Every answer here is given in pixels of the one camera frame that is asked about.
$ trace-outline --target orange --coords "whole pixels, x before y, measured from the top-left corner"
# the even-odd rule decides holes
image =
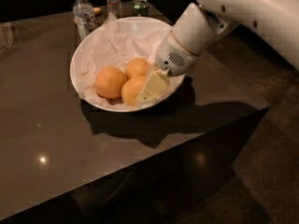
[[[136,105],[135,99],[143,87],[145,78],[145,76],[133,77],[124,84],[121,89],[121,98],[127,105]]]
[[[145,76],[150,68],[150,62],[142,57],[132,59],[125,66],[125,74],[128,78]]]
[[[121,97],[121,89],[128,80],[125,73],[115,66],[104,66],[96,74],[94,87],[96,92],[107,99]]]

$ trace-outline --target table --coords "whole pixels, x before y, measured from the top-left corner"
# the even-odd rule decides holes
[[[124,14],[130,7],[124,3]],[[170,22],[154,7],[149,12]],[[0,219],[269,106],[205,52],[161,104],[93,112],[69,79],[78,43],[72,12],[14,23],[21,45],[0,54]]]

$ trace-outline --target robotic arm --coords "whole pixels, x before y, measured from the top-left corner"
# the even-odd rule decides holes
[[[156,64],[175,77],[238,24],[250,28],[299,70],[299,0],[196,0],[164,38]]]

